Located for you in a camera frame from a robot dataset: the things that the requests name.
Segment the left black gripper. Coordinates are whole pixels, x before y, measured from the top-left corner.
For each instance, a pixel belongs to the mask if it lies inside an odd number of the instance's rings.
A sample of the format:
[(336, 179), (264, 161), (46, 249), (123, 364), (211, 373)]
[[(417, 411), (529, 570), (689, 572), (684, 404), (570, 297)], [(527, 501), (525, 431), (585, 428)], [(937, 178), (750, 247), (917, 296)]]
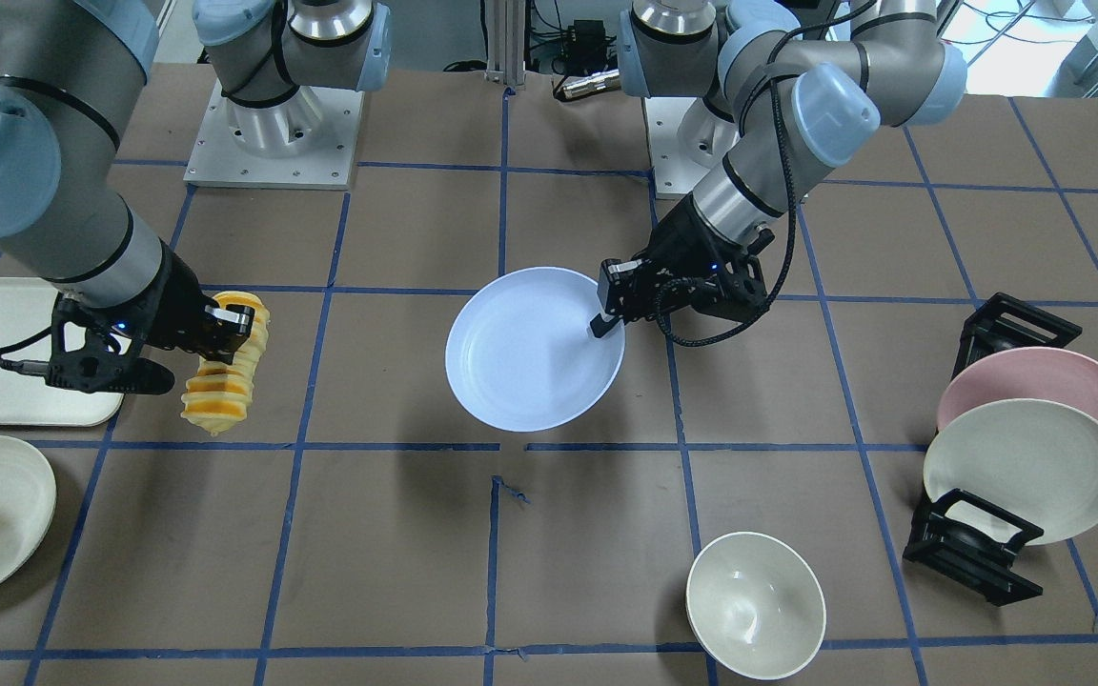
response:
[(589, 322), (604, 339), (621, 322), (657, 320), (690, 307), (737, 324), (768, 312), (768, 286), (759, 254), (774, 241), (765, 223), (748, 244), (724, 238), (685, 198), (658, 223), (648, 246), (631, 260), (601, 262), (598, 315)]

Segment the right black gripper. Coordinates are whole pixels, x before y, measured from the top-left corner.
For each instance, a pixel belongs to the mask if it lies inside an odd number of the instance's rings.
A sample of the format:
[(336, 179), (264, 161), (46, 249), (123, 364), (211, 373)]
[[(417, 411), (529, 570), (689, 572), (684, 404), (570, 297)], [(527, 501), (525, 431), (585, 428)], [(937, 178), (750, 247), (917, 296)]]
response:
[(143, 347), (232, 363), (249, 338), (254, 315), (250, 307), (219, 305), (202, 292), (192, 269), (164, 246), (158, 273), (139, 295), (93, 308), (58, 294), (49, 326), (0, 348), (0, 368), (83, 393), (164, 394), (173, 387), (173, 373), (143, 357)]

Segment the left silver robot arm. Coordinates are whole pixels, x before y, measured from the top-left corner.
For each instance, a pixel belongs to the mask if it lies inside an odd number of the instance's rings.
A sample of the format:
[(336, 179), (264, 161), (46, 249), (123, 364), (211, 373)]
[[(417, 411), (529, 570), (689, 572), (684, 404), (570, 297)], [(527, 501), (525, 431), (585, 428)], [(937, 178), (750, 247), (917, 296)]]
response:
[(883, 126), (945, 121), (967, 63), (941, 40), (932, 1), (866, 1), (844, 42), (806, 40), (775, 1), (635, 1), (621, 14), (621, 89), (698, 97), (736, 140), (650, 234), (641, 251), (601, 266), (601, 338), (690, 308), (749, 329), (789, 274), (803, 198)]

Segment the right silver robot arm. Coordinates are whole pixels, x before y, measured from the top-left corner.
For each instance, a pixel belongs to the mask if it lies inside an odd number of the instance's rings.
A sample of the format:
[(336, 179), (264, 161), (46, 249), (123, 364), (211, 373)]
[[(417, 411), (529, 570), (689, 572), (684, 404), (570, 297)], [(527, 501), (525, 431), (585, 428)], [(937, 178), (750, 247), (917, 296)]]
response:
[[(377, 1), (197, 1), (219, 95), (197, 184), (262, 170), (335, 187), (355, 135), (330, 101), (377, 91), (392, 52)], [(158, 25), (144, 1), (0, 1), (0, 252), (57, 293), (51, 325), (0, 348), (0, 368), (83, 393), (163, 394), (173, 374), (141, 348), (254, 361), (257, 305), (210, 299), (169, 243), (108, 184), (148, 83)]]

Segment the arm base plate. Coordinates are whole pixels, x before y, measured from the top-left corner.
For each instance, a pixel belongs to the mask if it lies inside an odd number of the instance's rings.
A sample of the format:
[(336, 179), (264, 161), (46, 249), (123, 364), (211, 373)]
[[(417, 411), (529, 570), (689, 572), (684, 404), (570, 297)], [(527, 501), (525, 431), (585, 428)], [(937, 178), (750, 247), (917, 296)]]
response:
[(735, 123), (702, 97), (648, 97), (643, 111), (659, 200), (687, 195), (738, 140)]
[(184, 181), (204, 188), (347, 191), (363, 92), (301, 87), (292, 99), (244, 108), (211, 91)]

